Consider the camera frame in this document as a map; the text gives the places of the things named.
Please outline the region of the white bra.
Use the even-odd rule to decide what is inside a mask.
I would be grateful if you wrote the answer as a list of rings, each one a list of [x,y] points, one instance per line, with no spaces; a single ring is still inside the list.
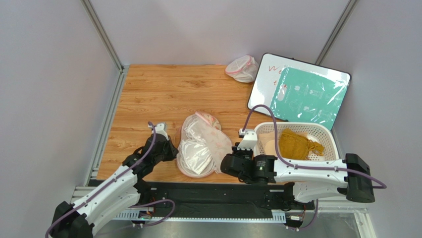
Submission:
[[[191,178],[204,178],[214,172],[211,152],[201,135],[203,122],[197,115],[186,118],[181,128],[177,165]]]

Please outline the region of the floral mesh laundry bag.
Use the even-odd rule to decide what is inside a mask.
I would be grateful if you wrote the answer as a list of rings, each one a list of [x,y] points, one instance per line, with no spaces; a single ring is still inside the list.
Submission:
[[[222,126],[216,117],[204,112],[195,112],[193,115],[197,115],[203,120],[203,122],[201,122],[201,135],[211,152],[214,162],[213,173],[221,173],[221,161],[226,154],[232,152],[232,142],[230,138],[222,132]]]

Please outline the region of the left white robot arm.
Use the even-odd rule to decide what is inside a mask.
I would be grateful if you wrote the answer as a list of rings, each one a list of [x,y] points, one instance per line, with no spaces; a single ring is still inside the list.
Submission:
[[[92,238],[123,210],[148,200],[151,186],[143,178],[160,162],[178,153],[171,137],[152,133],[144,146],[126,157],[107,180],[73,203],[62,202],[54,212],[47,238]]]

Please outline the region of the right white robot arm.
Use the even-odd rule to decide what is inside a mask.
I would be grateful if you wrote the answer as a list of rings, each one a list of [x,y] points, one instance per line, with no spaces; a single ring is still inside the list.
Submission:
[[[221,164],[223,173],[246,184],[285,183],[287,197],[299,203],[344,196],[358,203],[375,202],[369,165],[357,154],[333,161],[281,160],[274,155],[254,156],[234,146]]]

